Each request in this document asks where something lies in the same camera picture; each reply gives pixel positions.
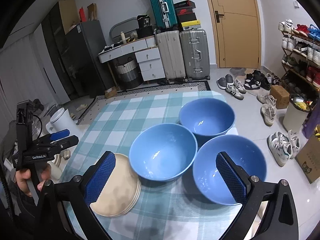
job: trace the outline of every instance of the blue sneaker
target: blue sneaker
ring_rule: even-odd
[[[318,38],[318,40],[320,41],[320,30],[316,26],[311,24],[308,28],[308,31],[310,31],[310,33],[308,33],[308,37],[310,39],[316,40]]]

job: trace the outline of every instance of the stack of plates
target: stack of plates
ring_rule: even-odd
[[[91,209],[105,217],[118,217],[129,212],[137,203],[141,182],[132,170],[127,156],[115,153],[116,166]]]

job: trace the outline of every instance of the human hand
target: human hand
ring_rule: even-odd
[[[32,197],[32,194],[27,184],[27,179],[30,179],[30,177],[31,177],[31,172],[29,169],[22,169],[20,171],[16,171],[16,179],[17,179],[18,187],[21,189],[21,191],[24,194],[26,194],[29,197]],[[44,182],[50,178],[51,178],[51,166],[50,164],[47,163],[47,167],[41,173],[41,179],[43,181],[40,182],[37,186],[39,191],[42,190],[42,186]]]

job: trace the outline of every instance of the white trash bin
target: white trash bin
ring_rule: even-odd
[[[290,97],[287,112],[285,113],[283,119],[283,126],[287,131],[292,130],[293,133],[297,133],[300,131],[300,128],[304,120],[307,118],[310,109],[307,107],[307,110],[302,110],[296,106],[292,100],[293,98]]]

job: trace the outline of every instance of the wooden door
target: wooden door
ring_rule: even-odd
[[[208,0],[219,67],[259,68],[260,20],[256,0]]]

